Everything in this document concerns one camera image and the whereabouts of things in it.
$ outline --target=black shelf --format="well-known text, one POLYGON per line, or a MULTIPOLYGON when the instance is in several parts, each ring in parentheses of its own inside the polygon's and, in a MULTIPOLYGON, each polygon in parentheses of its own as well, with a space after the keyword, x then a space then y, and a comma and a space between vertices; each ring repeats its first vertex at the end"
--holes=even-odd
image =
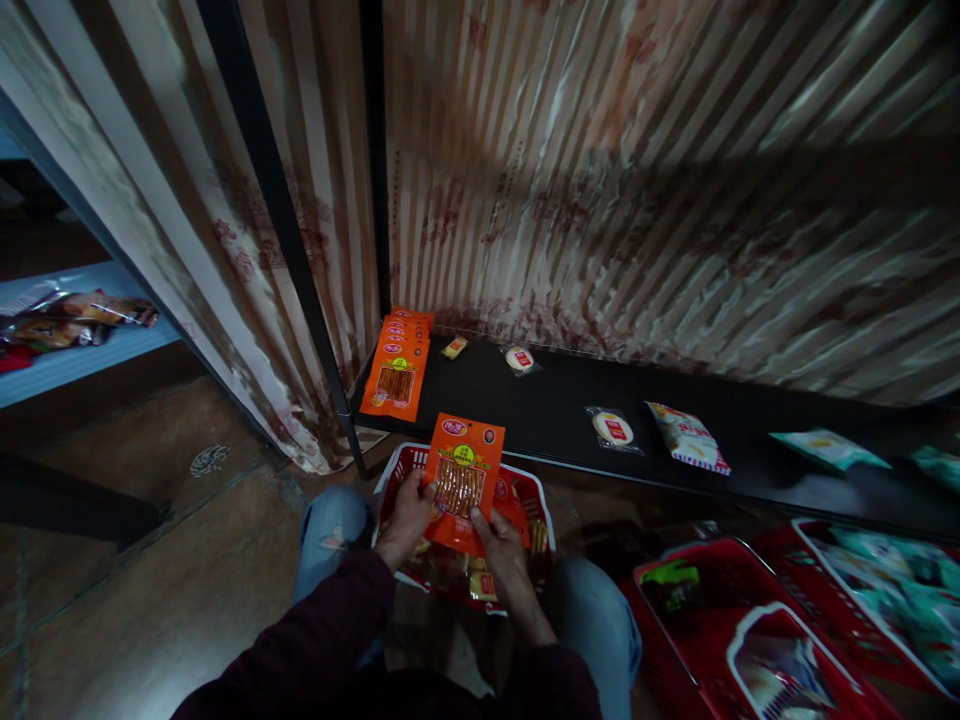
POLYGON ((960 544, 960 497, 896 459, 930 440, 904 424, 896 408, 536 349, 543 370, 518 378, 492 343, 471 343, 447 360, 440 351, 450 340, 431 336, 416 423, 360 412, 369 363, 351 398, 356 423, 429 441, 437 413, 452 413, 504 426, 504 451, 511 455, 960 544), (646 400, 699 416, 733 474, 671 458, 646 400), (601 448, 588 405, 622 410, 646 455, 601 448), (847 477, 836 477, 767 436, 813 427, 859 442, 894 470, 856 465, 847 477))

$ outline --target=blue jeans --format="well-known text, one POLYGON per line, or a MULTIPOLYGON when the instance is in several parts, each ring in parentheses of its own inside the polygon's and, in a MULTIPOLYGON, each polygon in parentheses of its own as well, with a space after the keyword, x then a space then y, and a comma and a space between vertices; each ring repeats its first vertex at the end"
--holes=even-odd
MULTIPOLYGON (((368 521, 363 497, 349 488, 332 487, 310 503, 300 530, 294 603, 336 572, 346 551, 365 539, 368 521)), ((604 718, 629 720, 642 643, 627 599, 603 570, 589 560, 572 557, 557 563, 543 605, 560 644, 586 661, 604 718)), ((378 638, 360 667, 382 653, 383 640, 378 638)))

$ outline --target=shelf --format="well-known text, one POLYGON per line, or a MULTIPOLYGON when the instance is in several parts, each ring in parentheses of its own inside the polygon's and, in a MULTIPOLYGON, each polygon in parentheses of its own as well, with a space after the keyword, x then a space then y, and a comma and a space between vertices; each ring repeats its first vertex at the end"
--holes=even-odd
MULTIPOLYGON (((7 302, 45 280, 56 280, 72 292, 102 289, 118 297, 146 297, 143 288, 116 261, 85 265, 0 283, 0 301, 7 302)), ((156 350, 180 339, 168 318, 161 316, 152 328, 118 327, 100 347, 58 350, 39 355, 33 366, 0 374, 0 408, 93 375, 113 365, 156 350)))
POLYGON ((355 422, 429 440, 442 411, 504 426, 507 454, 748 505, 772 505, 794 515, 960 543, 960 497, 912 464, 888 457, 891 436, 904 455, 927 442, 898 427, 902 411, 896 408, 536 350, 543 370, 518 378, 492 343, 471 343, 457 360, 447 360, 440 351, 450 340, 431 336, 416 423, 359 412, 369 363, 351 399, 355 422), (671 458, 645 400, 699 416, 732 475, 671 458), (584 410, 588 405, 622 410, 646 455, 601 448, 584 410), (861 464, 847 477, 835 477, 767 436, 820 426, 876 451, 895 469, 861 464))

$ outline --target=red shopping basket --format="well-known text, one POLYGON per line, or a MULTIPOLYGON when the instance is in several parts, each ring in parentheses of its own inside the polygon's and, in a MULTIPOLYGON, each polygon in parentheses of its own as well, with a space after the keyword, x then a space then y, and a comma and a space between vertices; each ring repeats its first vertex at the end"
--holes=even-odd
POLYGON ((810 621, 777 577, 744 543, 721 538, 677 548, 638 567, 621 584, 643 637, 640 670, 661 712, 677 720, 761 718, 733 658, 751 629, 810 637, 835 708, 831 718, 889 720, 896 711, 810 621), (661 616, 640 588, 649 570, 683 559, 695 566, 706 607, 661 616))
POLYGON ((811 538, 828 540, 829 523, 796 519, 754 543, 783 584, 867 672, 917 690, 960 700, 830 567, 811 538))
MULTIPOLYGON (((377 512, 377 529, 373 536, 374 545, 377 543, 380 525, 393 515, 397 489, 411 470, 426 467, 429 450, 429 445, 404 443, 393 451, 390 462, 387 463, 387 467, 380 476, 380 482, 377 484, 375 491, 375 495, 380 498, 380 507, 377 512)), ((516 488, 517 497, 523 505, 531 528, 536 522, 546 525, 547 546, 542 554, 532 554, 529 562, 531 580, 535 589, 540 592, 550 569, 553 567, 553 556, 557 551, 557 543, 553 536, 553 521, 550 518, 550 511, 547 509, 547 501, 543 496, 543 486, 535 475, 503 463, 500 463, 500 479, 509 482, 516 488)), ((396 575, 401 582, 418 587, 424 592, 432 593, 436 590, 431 586, 429 580, 417 575, 406 566, 398 570, 396 575)), ((464 587, 448 588, 444 591, 444 594, 457 602, 483 610, 488 615, 506 615, 506 612, 498 604, 474 600, 464 587)))

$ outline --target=dark sleeve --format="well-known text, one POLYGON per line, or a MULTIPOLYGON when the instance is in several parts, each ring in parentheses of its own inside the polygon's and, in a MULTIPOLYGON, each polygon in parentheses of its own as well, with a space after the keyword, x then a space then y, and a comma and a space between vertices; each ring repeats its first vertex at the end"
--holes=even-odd
POLYGON ((332 702, 393 613, 396 582, 383 559, 353 551, 336 574, 257 637, 174 720, 269 718, 332 702))
POLYGON ((528 653, 522 697, 525 720, 603 720, 587 663, 576 650, 560 645, 528 653))

